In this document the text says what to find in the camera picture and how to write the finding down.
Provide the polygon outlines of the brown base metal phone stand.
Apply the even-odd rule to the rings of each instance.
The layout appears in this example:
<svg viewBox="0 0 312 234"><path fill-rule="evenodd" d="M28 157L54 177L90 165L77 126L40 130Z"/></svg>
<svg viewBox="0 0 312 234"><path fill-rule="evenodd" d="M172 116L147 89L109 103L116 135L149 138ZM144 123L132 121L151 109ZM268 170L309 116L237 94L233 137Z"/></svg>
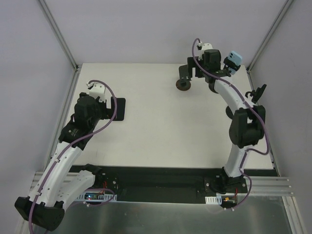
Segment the brown base metal phone stand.
<svg viewBox="0 0 312 234"><path fill-rule="evenodd" d="M176 88L180 91L188 91L191 87L191 80L178 79L175 85L176 85Z"/></svg>

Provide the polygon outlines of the black phone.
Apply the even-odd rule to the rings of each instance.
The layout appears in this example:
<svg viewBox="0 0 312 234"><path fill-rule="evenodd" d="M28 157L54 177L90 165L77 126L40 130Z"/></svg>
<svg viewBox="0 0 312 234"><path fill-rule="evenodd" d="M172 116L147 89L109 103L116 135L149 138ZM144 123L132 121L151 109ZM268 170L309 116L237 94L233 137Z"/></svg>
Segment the black phone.
<svg viewBox="0 0 312 234"><path fill-rule="evenodd" d="M117 113L114 121L124 121L125 118L126 99L123 97L117 98Z"/></svg>
<svg viewBox="0 0 312 234"><path fill-rule="evenodd" d="M257 103L259 101L259 99L263 95L266 87L267 87L267 85L263 84L261 87L258 87L256 90L253 91L253 98L252 98L253 103Z"/></svg>

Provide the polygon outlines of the black round base phone stand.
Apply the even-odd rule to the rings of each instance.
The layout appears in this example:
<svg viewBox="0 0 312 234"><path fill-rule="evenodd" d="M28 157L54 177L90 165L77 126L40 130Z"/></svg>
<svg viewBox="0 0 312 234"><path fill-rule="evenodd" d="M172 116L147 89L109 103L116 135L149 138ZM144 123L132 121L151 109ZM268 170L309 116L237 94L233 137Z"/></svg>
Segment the black round base phone stand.
<svg viewBox="0 0 312 234"><path fill-rule="evenodd" d="M248 106L253 107L254 105L247 100L245 97L240 96L240 92L236 92L234 89L230 88L229 90L226 90L224 94L221 96L227 103L226 107L226 115L233 119L234 113L236 110L239 109L248 109Z"/></svg>

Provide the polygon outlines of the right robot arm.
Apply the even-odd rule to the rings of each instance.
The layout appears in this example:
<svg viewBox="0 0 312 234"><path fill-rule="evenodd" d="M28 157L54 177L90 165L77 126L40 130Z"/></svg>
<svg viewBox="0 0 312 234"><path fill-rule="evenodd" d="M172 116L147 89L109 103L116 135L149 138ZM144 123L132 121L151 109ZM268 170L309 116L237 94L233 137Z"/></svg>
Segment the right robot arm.
<svg viewBox="0 0 312 234"><path fill-rule="evenodd" d="M256 106L247 96L234 87L232 75L241 67L242 57L231 51L225 59L217 49L198 46L198 56L188 57L187 64L179 67L177 89L187 91L191 87L191 79L204 78L209 89L219 94L227 104L226 113L232 120L229 137L232 148L227 163L223 167L223 178L219 186L224 192L231 192L237 186L235 178L242 176L244 161L248 151L263 137L265 131L265 108Z"/></svg>

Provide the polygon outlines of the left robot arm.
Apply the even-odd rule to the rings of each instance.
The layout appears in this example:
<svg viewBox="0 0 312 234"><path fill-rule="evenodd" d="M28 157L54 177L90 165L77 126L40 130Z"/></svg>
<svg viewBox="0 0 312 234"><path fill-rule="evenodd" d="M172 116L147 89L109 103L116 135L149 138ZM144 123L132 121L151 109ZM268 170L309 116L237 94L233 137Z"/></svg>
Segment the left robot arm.
<svg viewBox="0 0 312 234"><path fill-rule="evenodd" d="M63 181L91 138L107 128L117 118L118 110L122 107L115 95L111 96L111 107L108 108L104 93L80 93L74 112L61 131L54 156L43 175L28 196L19 196L15 202L15 208L28 222L31 234L35 232L34 226L47 232L54 231L81 193L102 186L101 168L92 164L83 166L66 185Z"/></svg>

